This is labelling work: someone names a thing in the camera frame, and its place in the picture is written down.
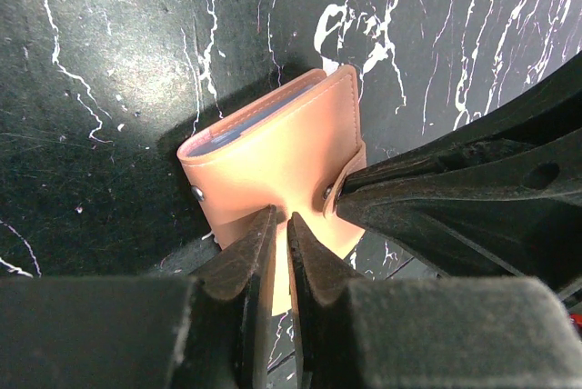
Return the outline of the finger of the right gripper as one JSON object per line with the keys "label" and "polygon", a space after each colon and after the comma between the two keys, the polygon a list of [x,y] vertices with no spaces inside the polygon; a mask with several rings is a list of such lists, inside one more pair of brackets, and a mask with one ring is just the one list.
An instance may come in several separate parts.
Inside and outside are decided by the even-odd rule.
{"label": "finger of the right gripper", "polygon": [[489,115],[350,175],[343,219],[450,276],[581,283],[581,59]]}

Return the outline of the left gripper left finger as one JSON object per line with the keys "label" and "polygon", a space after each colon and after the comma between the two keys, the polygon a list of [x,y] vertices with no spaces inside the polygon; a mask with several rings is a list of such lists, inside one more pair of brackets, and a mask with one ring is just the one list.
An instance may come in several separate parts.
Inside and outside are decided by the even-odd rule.
{"label": "left gripper left finger", "polygon": [[276,209],[191,275],[1,283],[4,388],[262,388]]}

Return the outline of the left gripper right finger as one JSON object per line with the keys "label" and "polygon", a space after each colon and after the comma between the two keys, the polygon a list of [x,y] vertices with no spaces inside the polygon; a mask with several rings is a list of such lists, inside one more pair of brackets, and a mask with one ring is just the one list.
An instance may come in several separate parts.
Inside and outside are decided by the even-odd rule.
{"label": "left gripper right finger", "polygon": [[287,224],[301,388],[578,388],[581,340],[531,277],[373,281]]}

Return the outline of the pink leather card holder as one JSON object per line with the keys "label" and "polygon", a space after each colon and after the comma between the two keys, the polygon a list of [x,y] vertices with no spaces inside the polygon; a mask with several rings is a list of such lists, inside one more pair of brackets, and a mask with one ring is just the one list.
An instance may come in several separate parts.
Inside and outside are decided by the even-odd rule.
{"label": "pink leather card holder", "polygon": [[257,211],[276,208],[272,313],[291,307],[286,223],[298,213],[339,257],[364,234],[340,219],[345,178],[366,167],[356,69],[312,69],[192,135],[177,150],[220,248],[242,238]]}

